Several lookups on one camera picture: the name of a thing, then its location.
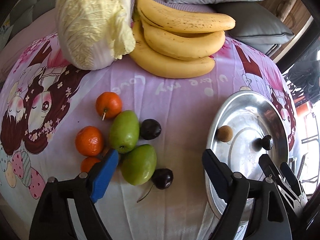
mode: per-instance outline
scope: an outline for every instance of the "green apple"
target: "green apple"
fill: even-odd
[[[139,120],[134,111],[121,112],[110,128],[110,147],[116,149],[119,153],[130,152],[139,139],[139,129]]]
[[[130,184],[141,185],[151,178],[156,164],[155,149],[150,144],[144,144],[133,149],[124,157],[121,173]]]

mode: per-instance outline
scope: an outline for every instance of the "small brown fruit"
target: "small brown fruit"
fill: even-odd
[[[233,137],[232,128],[228,125],[224,125],[218,129],[218,139],[222,142],[228,142]]]

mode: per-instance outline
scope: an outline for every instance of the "tufted gray upholstery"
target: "tufted gray upholstery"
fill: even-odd
[[[29,26],[34,20],[55,7],[56,0],[20,0],[10,12],[13,25],[9,39]]]

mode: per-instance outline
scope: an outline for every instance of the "metal screw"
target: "metal screw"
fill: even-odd
[[[81,172],[79,174],[79,178],[81,178],[81,179],[85,179],[86,177],[88,177],[88,173],[86,173],[86,172]]]
[[[267,178],[266,178],[266,182],[271,184],[271,183],[273,183],[273,179],[267,177]]]
[[[237,178],[237,179],[241,179],[242,178],[242,174],[240,172],[234,172],[233,176],[235,176],[235,178]]]
[[[48,178],[48,182],[49,182],[49,183],[54,183],[55,180],[56,180],[55,177],[49,177],[49,178]]]

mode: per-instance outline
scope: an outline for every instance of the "silver oval plate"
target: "silver oval plate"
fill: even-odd
[[[223,125],[233,130],[228,143],[219,141],[216,136],[217,129]],[[257,150],[253,141],[268,134],[273,138],[273,148],[270,151]],[[221,106],[209,131],[207,149],[211,149],[233,172],[239,171],[247,179],[255,180],[265,177],[258,164],[262,154],[267,153],[278,168],[289,158],[288,140],[278,111],[264,96],[248,90],[231,95]],[[227,204],[218,197],[206,172],[205,183],[210,207],[220,219]],[[248,223],[252,203],[252,199],[247,200],[240,225]]]

